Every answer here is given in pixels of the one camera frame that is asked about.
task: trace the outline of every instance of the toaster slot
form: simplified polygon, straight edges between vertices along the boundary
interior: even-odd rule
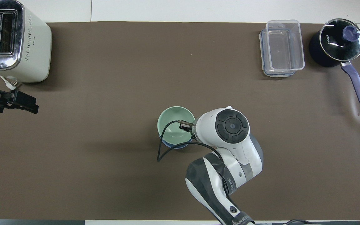
[[[11,53],[13,48],[14,14],[4,13],[2,15],[0,53]]]

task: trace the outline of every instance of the white floor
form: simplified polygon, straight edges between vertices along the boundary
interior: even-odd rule
[[[21,2],[45,22],[265,23],[269,20],[296,19],[300,23],[325,23],[333,18],[345,18],[360,27],[360,0],[21,0]],[[127,224],[124,221],[110,224],[118,223]],[[217,221],[180,223],[217,224]]]

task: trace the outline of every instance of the lid knob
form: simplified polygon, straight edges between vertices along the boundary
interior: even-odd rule
[[[359,31],[356,29],[355,26],[349,25],[344,27],[344,30],[342,30],[342,38],[347,41],[357,41],[359,38]]]

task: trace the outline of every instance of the green bowl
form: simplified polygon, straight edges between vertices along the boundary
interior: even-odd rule
[[[171,121],[183,120],[187,122],[194,122],[195,118],[193,114],[186,108],[181,106],[173,106],[165,109],[157,120],[157,131],[159,137],[162,135],[162,131],[165,126]],[[163,143],[168,147],[173,147],[176,144],[191,141],[191,134],[187,131],[183,131],[179,128],[179,123],[173,123],[169,125],[163,135]]]

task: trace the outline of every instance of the clear plastic container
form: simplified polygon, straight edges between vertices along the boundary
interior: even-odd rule
[[[305,67],[300,23],[271,20],[259,35],[262,70],[270,77],[288,77]]]

